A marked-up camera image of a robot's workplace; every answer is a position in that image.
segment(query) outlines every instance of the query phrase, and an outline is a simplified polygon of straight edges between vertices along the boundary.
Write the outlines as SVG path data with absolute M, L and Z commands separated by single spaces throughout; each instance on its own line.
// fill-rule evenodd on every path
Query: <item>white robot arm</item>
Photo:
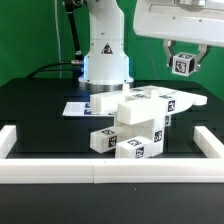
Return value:
M 75 7 L 84 1 L 72 0 Z M 124 14 L 116 0 L 86 0 L 90 17 L 90 50 L 84 58 L 82 87 L 95 91 L 121 89 L 131 84 L 129 58 L 124 53 Z

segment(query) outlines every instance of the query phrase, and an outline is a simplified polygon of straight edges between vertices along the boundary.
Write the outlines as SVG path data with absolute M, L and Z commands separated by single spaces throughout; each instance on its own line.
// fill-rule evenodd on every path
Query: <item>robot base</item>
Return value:
M 129 86 L 131 88 L 134 87 L 133 79 L 130 79 L 129 82 L 125 82 L 125 84 L 129 84 Z M 112 92 L 112 91 L 116 91 L 116 90 L 121 90 L 123 87 L 123 83 L 122 84 L 112 84 L 112 85 L 100 85 L 100 84 L 89 83 L 89 82 L 79 79 L 79 86 L 80 86 L 80 88 L 90 90 L 93 93 Z

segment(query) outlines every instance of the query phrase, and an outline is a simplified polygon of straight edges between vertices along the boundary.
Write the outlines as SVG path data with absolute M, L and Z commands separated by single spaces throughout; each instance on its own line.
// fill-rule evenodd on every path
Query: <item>white cube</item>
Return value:
M 194 60 L 197 55 L 181 52 L 173 57 L 172 73 L 189 76 L 194 71 Z
M 164 129 L 154 130 L 152 139 L 152 154 L 151 156 L 157 156 L 163 153 L 163 143 L 164 143 Z
M 120 142 L 116 146 L 115 158 L 143 159 L 152 154 L 152 141 L 137 136 L 132 139 Z
M 132 138 L 133 136 L 134 132 L 130 127 L 109 127 L 91 133 L 90 148 L 99 153 L 104 153 L 114 149 L 118 142 Z

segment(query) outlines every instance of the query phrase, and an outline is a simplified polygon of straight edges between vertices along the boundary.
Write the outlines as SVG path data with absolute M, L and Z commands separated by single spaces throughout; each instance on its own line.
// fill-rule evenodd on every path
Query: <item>white frame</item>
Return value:
M 204 128 L 196 133 L 199 146 L 216 150 L 219 143 L 211 133 Z M 224 182 L 222 154 L 207 159 L 6 159 L 15 142 L 16 127 L 5 126 L 0 131 L 1 184 Z

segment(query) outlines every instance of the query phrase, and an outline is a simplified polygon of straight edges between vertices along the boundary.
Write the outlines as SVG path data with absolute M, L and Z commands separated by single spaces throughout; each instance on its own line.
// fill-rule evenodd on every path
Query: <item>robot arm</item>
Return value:
M 124 14 L 117 1 L 66 0 L 68 16 L 84 3 L 89 9 L 90 50 L 84 58 L 80 86 L 94 91 L 109 91 L 121 88 L 124 83 L 131 84 L 133 79 L 129 77 L 129 59 L 123 49 Z M 76 32 L 72 33 L 73 40 L 77 39 Z
M 174 74 L 198 71 L 209 46 L 224 47 L 224 1 L 138 0 L 134 18 L 136 34 L 164 39 L 167 65 Z M 199 44 L 199 54 L 173 53 L 175 41 Z

